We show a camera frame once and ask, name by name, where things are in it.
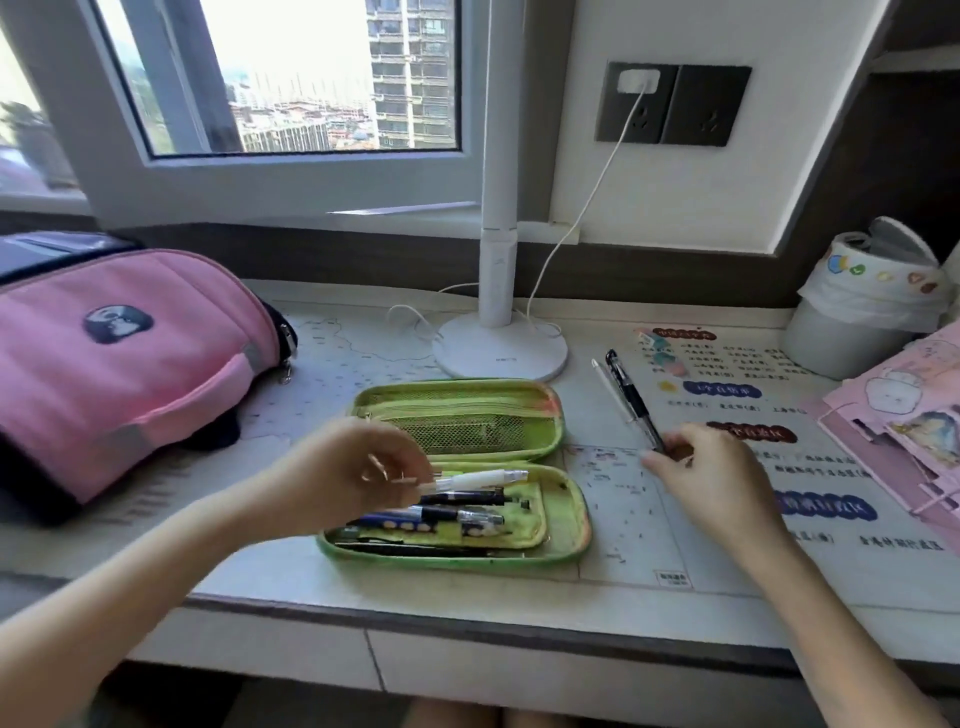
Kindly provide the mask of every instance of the pink notebook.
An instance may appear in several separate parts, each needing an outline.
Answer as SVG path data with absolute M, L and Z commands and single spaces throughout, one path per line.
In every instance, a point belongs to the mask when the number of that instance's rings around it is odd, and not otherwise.
M 960 553 L 960 322 L 848 379 L 809 413 Z

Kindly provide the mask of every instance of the window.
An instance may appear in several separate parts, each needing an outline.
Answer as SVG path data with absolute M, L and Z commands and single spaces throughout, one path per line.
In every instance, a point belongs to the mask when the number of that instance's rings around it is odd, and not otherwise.
M 425 63 L 423 65 L 423 75 L 432 79 L 442 79 L 446 77 L 445 63 Z
M 448 114 L 447 107 L 441 106 L 440 104 L 424 104 L 423 105 L 424 116 L 446 118 L 447 114 Z
M 431 83 L 450 123 L 423 146 L 384 134 L 406 128 L 378 114 L 422 119 L 427 94 L 404 83 L 409 26 L 367 0 L 31 0 L 3 20 L 105 226 L 296 224 L 479 200 L 489 0 L 447 5 L 431 20 L 462 60 Z
M 428 36 L 445 36 L 446 21 L 436 18 L 423 19 L 423 32 Z
M 405 121 L 381 121 L 376 126 L 381 132 L 407 133 L 407 123 Z
M 406 86 L 403 84 L 373 84 L 373 93 L 382 93 L 384 96 L 406 96 Z
M 403 75 L 403 63 L 374 63 L 372 68 L 374 77 Z
M 77 176 L 0 31 L 0 194 L 80 197 Z
M 396 101 L 378 101 L 376 102 L 376 112 L 405 115 L 407 112 L 407 105 L 398 103 Z

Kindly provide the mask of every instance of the pink backpack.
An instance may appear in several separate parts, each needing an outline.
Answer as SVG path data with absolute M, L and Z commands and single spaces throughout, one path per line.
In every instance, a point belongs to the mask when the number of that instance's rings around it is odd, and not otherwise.
M 62 522 L 158 448 L 239 437 L 297 336 L 200 255 L 95 250 L 0 275 L 0 485 Z

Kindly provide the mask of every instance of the high-rise building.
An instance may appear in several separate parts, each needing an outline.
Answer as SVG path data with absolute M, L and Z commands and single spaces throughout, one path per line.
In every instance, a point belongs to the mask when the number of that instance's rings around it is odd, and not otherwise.
M 366 0 L 380 146 L 457 146 L 456 0 Z

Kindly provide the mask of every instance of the black pen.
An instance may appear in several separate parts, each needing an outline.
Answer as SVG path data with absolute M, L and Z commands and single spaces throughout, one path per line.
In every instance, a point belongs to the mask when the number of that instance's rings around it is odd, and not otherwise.
M 627 374 L 627 371 L 620 363 L 620 358 L 613 349 L 607 352 L 606 358 L 607 367 L 613 375 L 613 380 L 620 388 L 623 399 L 626 400 L 630 408 L 634 410 L 636 421 L 643 426 L 647 438 L 654 446 L 654 450 L 666 454 L 666 445 L 663 443 L 660 433 L 657 432 L 657 428 L 654 427 L 653 421 L 650 419 L 650 412 L 647 410 L 647 405 L 643 403 L 643 399 L 640 397 L 640 393 L 636 390 L 633 381 L 630 379 L 630 375 Z

